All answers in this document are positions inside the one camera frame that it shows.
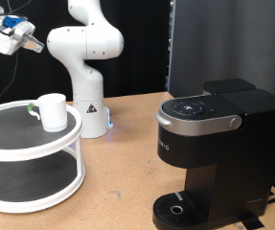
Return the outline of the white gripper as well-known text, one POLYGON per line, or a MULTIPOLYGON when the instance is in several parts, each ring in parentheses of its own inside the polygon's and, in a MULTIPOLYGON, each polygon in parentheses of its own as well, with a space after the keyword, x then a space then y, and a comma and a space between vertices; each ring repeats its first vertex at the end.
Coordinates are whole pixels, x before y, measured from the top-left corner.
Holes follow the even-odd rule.
POLYGON ((0 15, 0 54, 12 55, 21 46, 25 49, 41 53, 44 44, 31 34, 26 34, 20 26, 26 21, 25 17, 17 15, 0 15))

